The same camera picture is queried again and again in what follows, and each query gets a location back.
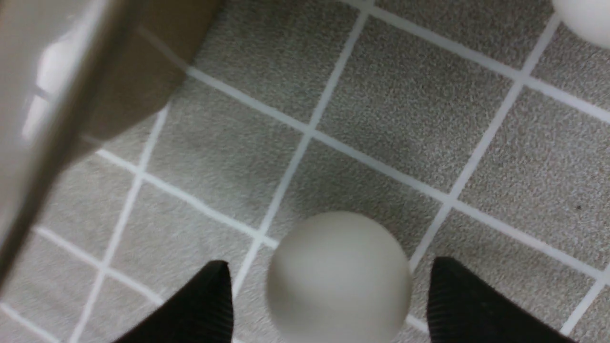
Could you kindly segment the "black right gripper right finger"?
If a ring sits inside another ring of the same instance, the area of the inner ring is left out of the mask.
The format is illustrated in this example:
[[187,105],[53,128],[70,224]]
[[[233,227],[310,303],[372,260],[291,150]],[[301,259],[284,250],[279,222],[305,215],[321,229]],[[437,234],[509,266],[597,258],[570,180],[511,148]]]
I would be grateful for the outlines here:
[[451,257],[430,273],[427,325],[433,343],[570,343]]

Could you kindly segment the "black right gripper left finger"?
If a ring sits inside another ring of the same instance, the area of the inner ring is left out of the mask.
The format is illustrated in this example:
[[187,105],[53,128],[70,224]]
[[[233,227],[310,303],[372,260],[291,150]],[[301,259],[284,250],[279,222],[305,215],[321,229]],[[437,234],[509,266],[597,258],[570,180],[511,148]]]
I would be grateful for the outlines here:
[[117,343],[230,343],[234,333],[228,263],[208,262],[162,306]]

